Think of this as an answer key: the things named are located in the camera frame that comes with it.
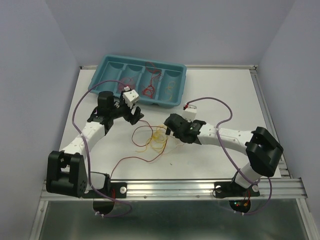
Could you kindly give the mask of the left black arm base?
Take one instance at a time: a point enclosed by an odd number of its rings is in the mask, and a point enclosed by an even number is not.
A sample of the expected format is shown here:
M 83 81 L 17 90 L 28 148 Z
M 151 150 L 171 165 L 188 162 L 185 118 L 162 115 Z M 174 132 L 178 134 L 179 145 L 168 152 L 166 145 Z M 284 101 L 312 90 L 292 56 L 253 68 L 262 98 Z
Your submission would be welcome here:
M 126 182 L 113 182 L 110 175 L 107 173 L 92 171 L 91 181 L 96 189 L 102 194 L 113 199 L 125 199 L 127 197 L 127 183 Z M 97 199 L 92 203 L 92 208 L 96 216 L 102 218 L 112 217 L 112 211 L 115 210 L 115 202 L 109 201 L 96 191 L 94 191 L 88 184 L 82 196 L 83 199 Z

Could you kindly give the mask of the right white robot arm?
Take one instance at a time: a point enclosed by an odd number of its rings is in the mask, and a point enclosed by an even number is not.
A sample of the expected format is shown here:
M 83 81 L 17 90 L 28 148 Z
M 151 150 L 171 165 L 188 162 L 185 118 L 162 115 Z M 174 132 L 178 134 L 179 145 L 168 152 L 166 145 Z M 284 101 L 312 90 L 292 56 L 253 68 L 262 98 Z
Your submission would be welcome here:
M 165 120 L 166 133 L 183 143 L 220 146 L 236 174 L 230 182 L 231 192 L 242 195 L 261 177 L 273 177 L 283 155 L 283 147 L 264 127 L 252 131 L 219 128 L 205 121 L 187 121 L 182 116 L 172 113 Z M 227 149 L 242 153 L 248 157 L 248 163 L 238 167 Z

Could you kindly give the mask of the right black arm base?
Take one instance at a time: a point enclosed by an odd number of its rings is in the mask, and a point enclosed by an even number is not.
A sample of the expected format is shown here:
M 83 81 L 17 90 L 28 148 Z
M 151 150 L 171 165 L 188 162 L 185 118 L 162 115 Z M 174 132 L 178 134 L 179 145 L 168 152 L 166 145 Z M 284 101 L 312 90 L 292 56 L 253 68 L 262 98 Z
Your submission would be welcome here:
M 212 196 L 217 199 L 229 198 L 229 205 L 233 211 L 242 215 L 248 214 L 251 209 L 251 198 L 259 197 L 258 187 L 243 188 L 233 181 L 218 181 L 214 183 Z

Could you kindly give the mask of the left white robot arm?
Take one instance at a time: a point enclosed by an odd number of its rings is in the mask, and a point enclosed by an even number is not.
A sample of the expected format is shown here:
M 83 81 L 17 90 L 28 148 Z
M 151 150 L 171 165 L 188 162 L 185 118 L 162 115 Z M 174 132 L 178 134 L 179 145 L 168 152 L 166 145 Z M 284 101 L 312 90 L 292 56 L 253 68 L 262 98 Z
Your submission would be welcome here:
M 76 128 L 78 135 L 60 151 L 48 156 L 46 190 L 49 193 L 81 198 L 92 187 L 90 152 L 106 136 L 114 121 L 123 118 L 135 125 L 144 115 L 136 102 L 139 94 L 129 87 L 121 92 L 119 100 L 111 91 L 102 91 L 97 106 L 90 114 L 83 129 Z

